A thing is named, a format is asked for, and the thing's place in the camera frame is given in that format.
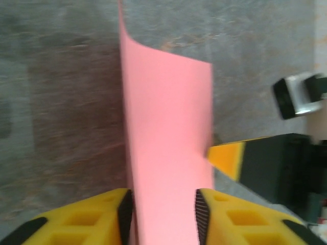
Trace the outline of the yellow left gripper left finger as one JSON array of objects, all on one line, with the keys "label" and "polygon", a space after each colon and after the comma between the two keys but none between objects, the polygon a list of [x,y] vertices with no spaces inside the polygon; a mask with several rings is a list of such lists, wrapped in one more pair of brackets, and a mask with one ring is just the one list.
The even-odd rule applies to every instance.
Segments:
[{"label": "yellow left gripper left finger", "polygon": [[44,212],[7,236],[7,245],[129,245],[132,191],[118,188]]}]

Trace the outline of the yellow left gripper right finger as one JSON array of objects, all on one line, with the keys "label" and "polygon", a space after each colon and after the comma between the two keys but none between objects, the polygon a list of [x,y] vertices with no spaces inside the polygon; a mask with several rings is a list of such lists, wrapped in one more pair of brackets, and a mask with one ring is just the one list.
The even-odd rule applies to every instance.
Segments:
[{"label": "yellow left gripper right finger", "polygon": [[289,214],[213,189],[196,190],[199,245],[327,245]]}]

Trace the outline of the pink square paper sheet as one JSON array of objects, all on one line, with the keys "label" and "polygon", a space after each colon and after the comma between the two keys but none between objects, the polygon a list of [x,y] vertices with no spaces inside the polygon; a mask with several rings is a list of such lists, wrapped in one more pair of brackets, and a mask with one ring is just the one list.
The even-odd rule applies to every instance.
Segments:
[{"label": "pink square paper sheet", "polygon": [[129,35],[119,10],[138,245],[199,245],[195,193],[212,188],[212,65]]}]

